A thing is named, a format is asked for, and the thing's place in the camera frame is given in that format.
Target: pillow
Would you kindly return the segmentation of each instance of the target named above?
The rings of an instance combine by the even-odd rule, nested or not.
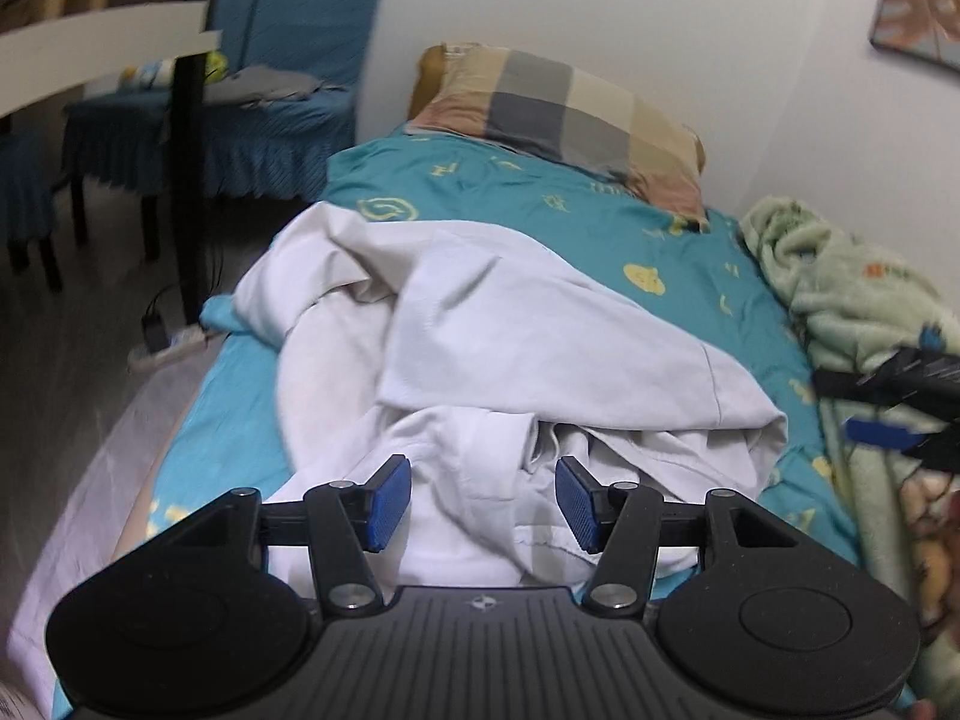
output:
[[[419,116],[427,103],[430,103],[430,100],[433,100],[445,87],[450,74],[458,67],[467,51],[479,45],[479,43],[444,43],[442,46],[431,46],[424,52],[419,64],[416,65],[418,75],[414,93],[410,97],[407,119]]]
[[[451,48],[440,92],[407,131],[502,143],[608,177],[671,213],[706,216],[697,180],[703,148],[691,130],[569,65],[496,47]]]

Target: blue gripper pad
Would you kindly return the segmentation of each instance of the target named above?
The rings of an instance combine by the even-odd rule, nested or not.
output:
[[[848,419],[844,423],[844,432],[852,442],[867,443],[870,446],[881,446],[884,449],[895,449],[899,452],[918,445],[924,438],[911,433],[906,428],[865,419]]]
[[[373,493],[370,518],[367,520],[367,552],[380,552],[390,542],[397,524],[410,504],[413,475],[406,458]]]
[[[554,488],[557,505],[580,548],[589,555],[600,552],[600,525],[593,510],[592,497],[573,471],[562,462],[557,464]]]

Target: teal bedsheet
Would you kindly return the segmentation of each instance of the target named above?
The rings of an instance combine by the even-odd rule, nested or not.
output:
[[[395,133],[336,154],[328,170],[329,202],[374,221],[464,218],[515,228],[736,357],[789,417],[789,445],[760,502],[856,560],[856,527],[827,480],[808,361],[732,218],[712,212],[709,231],[685,231],[617,186],[454,135]],[[269,496],[289,475],[275,417],[277,354],[245,331],[229,298],[213,298],[203,318],[232,335],[162,464],[148,535],[233,487]]]

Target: yellow print on sheet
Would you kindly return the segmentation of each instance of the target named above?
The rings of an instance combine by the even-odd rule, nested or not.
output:
[[[570,209],[566,207],[566,200],[558,194],[545,194],[544,202],[554,211],[563,211],[563,213],[566,214],[570,213]]]
[[[499,157],[493,156],[490,158],[490,161],[501,167],[508,167],[510,170],[523,170],[523,167],[520,167],[516,162],[511,162],[508,159],[500,159]]]
[[[813,394],[813,388],[809,384],[803,384],[800,379],[790,379],[787,384],[792,386],[797,397],[802,400],[805,405],[812,406],[817,402],[817,397]]]
[[[459,166],[459,162],[451,162],[449,165],[434,165],[433,170],[430,171],[430,175],[435,175],[436,177],[450,175],[450,173],[457,172]]]
[[[182,506],[168,506],[167,511],[163,513],[163,516],[169,522],[180,522],[181,519],[186,519],[189,515],[190,512]]]
[[[824,479],[827,480],[831,485],[834,483],[833,475],[833,464],[825,458],[823,455],[815,457],[810,461],[810,464],[813,466],[813,470],[819,473]]]
[[[632,284],[640,287],[645,293],[663,295],[666,292],[666,285],[659,277],[656,268],[645,268],[635,263],[627,263],[623,266],[623,274]]]
[[[669,232],[670,232],[671,235],[682,235],[683,233],[685,233],[685,232],[686,232],[686,218],[685,218],[685,217],[682,217],[681,215],[674,214],[674,215],[673,215],[673,221],[671,221],[671,223],[670,223],[670,230],[669,230]]]
[[[593,189],[598,194],[616,194],[617,196],[620,194],[627,194],[625,191],[616,186],[616,184],[604,184],[600,181],[591,181],[590,189]]]
[[[357,200],[357,211],[371,221],[413,221],[419,216],[416,206],[402,197],[370,197]]]
[[[790,512],[786,521],[801,533],[810,533],[810,525],[817,515],[817,509],[804,509],[803,512]]]

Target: metal screw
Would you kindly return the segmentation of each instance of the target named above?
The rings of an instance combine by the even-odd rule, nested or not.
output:
[[[330,603],[340,608],[363,608],[373,603],[376,598],[374,593],[366,584],[338,584],[333,590],[330,590],[328,596]]]
[[[600,584],[590,591],[590,598],[607,608],[624,608],[637,603],[637,591],[625,584]]]

